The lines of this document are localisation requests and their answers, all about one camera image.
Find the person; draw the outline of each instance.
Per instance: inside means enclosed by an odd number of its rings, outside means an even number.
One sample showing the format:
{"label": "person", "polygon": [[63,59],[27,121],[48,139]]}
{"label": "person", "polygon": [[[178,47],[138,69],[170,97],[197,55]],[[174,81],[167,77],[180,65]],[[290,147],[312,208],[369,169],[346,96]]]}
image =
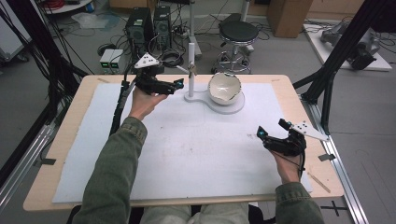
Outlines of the person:
{"label": "person", "polygon": [[[148,130],[142,120],[167,95],[148,95],[138,88],[133,92],[129,116],[109,136],[84,190],[82,206],[73,223],[127,223],[130,193],[138,158]],[[276,188],[276,223],[324,223],[318,205],[300,183],[299,158],[284,158],[272,152],[282,185]],[[190,206],[153,206],[145,208],[141,223],[248,223],[247,203],[220,203],[201,207],[191,217]]]}

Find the green jacket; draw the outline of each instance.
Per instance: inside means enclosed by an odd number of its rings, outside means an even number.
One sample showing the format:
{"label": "green jacket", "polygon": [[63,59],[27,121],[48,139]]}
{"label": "green jacket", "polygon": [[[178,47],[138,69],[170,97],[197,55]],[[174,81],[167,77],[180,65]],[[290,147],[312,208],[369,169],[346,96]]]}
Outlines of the green jacket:
{"label": "green jacket", "polygon": [[[127,223],[131,211],[129,197],[147,134],[140,120],[127,118],[108,138],[85,188],[81,210],[74,216],[73,223]],[[324,223],[318,206],[300,183],[276,188],[276,221],[278,224]]]}

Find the person's right hand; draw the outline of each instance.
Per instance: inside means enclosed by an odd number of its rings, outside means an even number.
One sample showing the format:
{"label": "person's right hand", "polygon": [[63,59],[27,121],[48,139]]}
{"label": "person's right hand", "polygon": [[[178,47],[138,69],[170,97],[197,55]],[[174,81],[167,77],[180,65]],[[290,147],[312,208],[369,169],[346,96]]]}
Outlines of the person's right hand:
{"label": "person's right hand", "polygon": [[134,87],[132,107],[129,117],[143,120],[145,116],[154,110],[154,107],[162,100],[166,99],[168,95],[155,95],[154,93],[148,95],[139,88]]}
{"label": "person's right hand", "polygon": [[287,184],[291,182],[300,182],[299,177],[299,164],[301,155],[296,157],[286,157],[278,152],[271,151],[273,154],[276,165],[277,172],[282,179],[282,184]]}

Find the white mat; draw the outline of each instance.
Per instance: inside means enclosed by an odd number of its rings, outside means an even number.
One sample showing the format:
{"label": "white mat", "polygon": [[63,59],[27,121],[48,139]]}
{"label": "white mat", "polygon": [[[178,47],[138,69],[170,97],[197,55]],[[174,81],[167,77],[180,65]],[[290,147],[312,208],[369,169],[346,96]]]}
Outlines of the white mat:
{"label": "white mat", "polygon": [[[308,30],[317,30],[320,28],[320,26],[304,24],[304,28],[308,29]],[[327,58],[329,58],[330,53],[333,50],[332,44],[331,43],[323,43],[320,41],[322,31],[319,31],[317,33],[308,32],[306,34],[308,35],[308,38],[311,41],[311,44],[314,46],[314,49],[315,49],[317,55],[319,56],[320,61],[322,63],[326,62]],[[370,63],[363,70],[390,71],[392,69],[392,67],[378,53],[373,55],[373,57],[376,58],[376,61],[373,61],[372,63]],[[341,68],[353,70],[352,66],[347,61],[345,61],[343,63],[343,65],[341,65]]]}
{"label": "white mat", "polygon": [[[206,85],[196,85],[204,90]],[[187,103],[185,91],[156,106],[144,119],[148,138],[139,158],[132,200],[204,198],[274,194],[280,185],[273,156],[256,136],[261,125],[286,137],[283,118],[270,84],[243,84],[245,107],[221,115],[202,103]],[[105,144],[120,85],[101,84],[78,130],[62,171],[54,203],[79,203]],[[129,98],[123,118],[131,108]],[[312,191],[304,176],[303,184]]]}

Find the white bowl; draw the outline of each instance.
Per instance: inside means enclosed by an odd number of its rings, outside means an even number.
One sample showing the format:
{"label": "white bowl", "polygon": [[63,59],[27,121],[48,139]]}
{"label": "white bowl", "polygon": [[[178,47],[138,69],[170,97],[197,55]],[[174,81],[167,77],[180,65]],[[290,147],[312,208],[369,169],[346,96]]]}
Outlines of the white bowl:
{"label": "white bowl", "polygon": [[209,81],[210,99],[220,105],[235,103],[241,94],[241,81],[233,74],[216,73]]}

